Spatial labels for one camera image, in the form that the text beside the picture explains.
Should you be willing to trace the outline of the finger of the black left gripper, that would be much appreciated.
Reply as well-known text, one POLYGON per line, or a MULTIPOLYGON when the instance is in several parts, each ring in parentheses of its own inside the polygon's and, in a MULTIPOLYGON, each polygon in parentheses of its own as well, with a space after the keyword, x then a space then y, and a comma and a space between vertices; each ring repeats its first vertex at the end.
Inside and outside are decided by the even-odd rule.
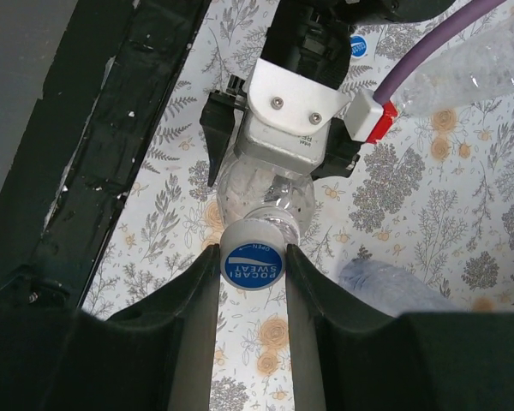
POLYGON ((212 187, 236 126, 237 96, 226 92, 212 92, 200 115, 200 125, 205 137, 209 168, 207 186, 212 187))

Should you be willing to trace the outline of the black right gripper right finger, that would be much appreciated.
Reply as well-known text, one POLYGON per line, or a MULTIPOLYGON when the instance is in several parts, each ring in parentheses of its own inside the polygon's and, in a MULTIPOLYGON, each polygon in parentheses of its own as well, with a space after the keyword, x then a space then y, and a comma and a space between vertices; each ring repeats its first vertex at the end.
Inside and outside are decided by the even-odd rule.
POLYGON ((286 254, 298 410, 514 410, 514 313, 393 318, 286 254))

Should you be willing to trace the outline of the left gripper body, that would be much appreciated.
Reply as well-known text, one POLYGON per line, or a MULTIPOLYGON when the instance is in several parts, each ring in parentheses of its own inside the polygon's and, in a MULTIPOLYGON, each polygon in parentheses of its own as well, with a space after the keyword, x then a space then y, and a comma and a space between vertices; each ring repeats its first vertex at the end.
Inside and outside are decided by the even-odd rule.
POLYGON ((333 117, 311 135, 286 134, 254 117, 244 86, 243 79, 232 75, 227 90, 210 93, 201 112, 209 180, 216 180, 226 166, 229 149, 290 179, 351 176, 361 158, 362 143, 350 138, 341 119, 333 117))

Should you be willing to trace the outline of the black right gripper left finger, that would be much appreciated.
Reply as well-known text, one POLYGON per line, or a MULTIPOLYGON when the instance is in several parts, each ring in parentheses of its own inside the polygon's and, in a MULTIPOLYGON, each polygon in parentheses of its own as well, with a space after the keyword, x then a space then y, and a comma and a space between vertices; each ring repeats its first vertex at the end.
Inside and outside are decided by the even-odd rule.
POLYGON ((0 288, 0 410, 206 410, 218 246, 106 320, 27 269, 0 288))

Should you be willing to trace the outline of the blue tinted plastic bottle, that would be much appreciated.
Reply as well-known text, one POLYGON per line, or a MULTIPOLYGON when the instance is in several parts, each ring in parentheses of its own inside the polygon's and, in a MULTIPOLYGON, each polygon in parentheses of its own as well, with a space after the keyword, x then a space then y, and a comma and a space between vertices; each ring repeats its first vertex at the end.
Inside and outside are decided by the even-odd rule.
POLYGON ((409 312, 451 312, 459 308, 404 268, 374 259, 353 259, 338 285, 360 301, 392 317, 409 312))

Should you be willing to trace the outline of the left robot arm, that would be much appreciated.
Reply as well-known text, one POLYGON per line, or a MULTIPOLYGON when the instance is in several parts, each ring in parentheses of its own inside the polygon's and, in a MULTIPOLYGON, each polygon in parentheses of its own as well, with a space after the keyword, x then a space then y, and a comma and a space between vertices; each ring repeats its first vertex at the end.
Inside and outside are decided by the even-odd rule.
POLYGON ((350 37, 363 25, 428 21, 450 1, 282 1, 260 56, 243 80, 208 96, 200 125, 209 157, 208 186, 233 152, 289 180, 348 177, 361 146, 382 135, 351 126, 339 88, 350 67, 350 37))

